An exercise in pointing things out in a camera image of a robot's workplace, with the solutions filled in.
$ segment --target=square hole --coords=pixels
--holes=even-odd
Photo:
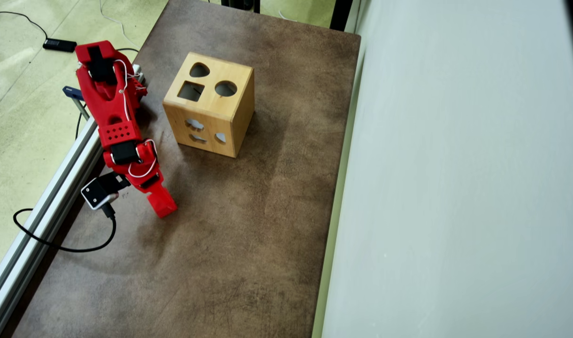
[[[182,88],[180,89],[180,92],[177,94],[177,96],[179,98],[197,102],[201,97],[201,94],[203,94],[204,89],[204,85],[184,81],[184,84],[182,85]]]

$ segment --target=white panel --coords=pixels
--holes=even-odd
[[[573,337],[558,0],[373,0],[325,337]]]
[[[357,17],[359,16],[359,7],[361,0],[352,0],[349,16],[347,17],[347,24],[344,26],[344,31],[347,33],[355,33],[355,26],[357,26]]]

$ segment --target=wooden cube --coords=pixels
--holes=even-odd
[[[235,158],[255,109],[253,68],[189,53],[163,99],[176,141]]]

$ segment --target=table surface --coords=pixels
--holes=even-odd
[[[171,0],[136,64],[178,211],[129,187],[104,250],[58,252],[18,337],[310,336],[359,36],[201,1]],[[193,51],[255,68],[256,109],[236,159],[178,145],[162,99]],[[64,246],[104,242],[83,206]]]

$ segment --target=heart-shaped hole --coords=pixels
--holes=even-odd
[[[205,66],[205,64],[197,62],[190,68],[191,77],[206,77],[207,75],[209,75],[209,67]]]

